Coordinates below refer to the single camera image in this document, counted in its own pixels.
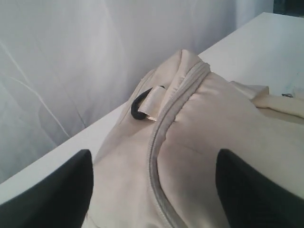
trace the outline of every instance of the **white fabric backdrop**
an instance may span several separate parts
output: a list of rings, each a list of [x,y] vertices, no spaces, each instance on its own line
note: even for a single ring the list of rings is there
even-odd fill
[[[0,0],[0,183],[273,0]]]

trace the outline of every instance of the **white curtain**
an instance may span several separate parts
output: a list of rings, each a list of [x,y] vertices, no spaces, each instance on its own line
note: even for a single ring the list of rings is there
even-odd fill
[[[0,183],[273,0],[0,0]]]

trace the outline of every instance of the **cream bag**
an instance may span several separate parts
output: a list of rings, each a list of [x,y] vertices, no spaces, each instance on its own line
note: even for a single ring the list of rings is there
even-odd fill
[[[304,215],[303,118],[304,100],[228,83],[178,51],[141,80],[101,147],[83,227],[250,227],[267,216],[298,227],[284,208]]]

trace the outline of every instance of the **black rubber loop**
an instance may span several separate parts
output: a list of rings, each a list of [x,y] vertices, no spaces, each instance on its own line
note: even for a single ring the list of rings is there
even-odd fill
[[[147,97],[147,95],[150,93],[152,88],[146,90],[142,94],[140,94],[132,103],[131,105],[131,115],[135,120],[144,120],[147,116],[147,114],[139,112],[139,106],[140,103]]]

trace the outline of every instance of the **beige leather bag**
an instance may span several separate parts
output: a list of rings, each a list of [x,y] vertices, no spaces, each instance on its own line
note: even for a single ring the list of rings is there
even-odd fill
[[[132,103],[150,88],[137,120]],[[303,118],[303,100],[228,83],[178,51],[141,80],[101,147],[84,227],[232,227],[217,189],[223,148],[303,199]]]

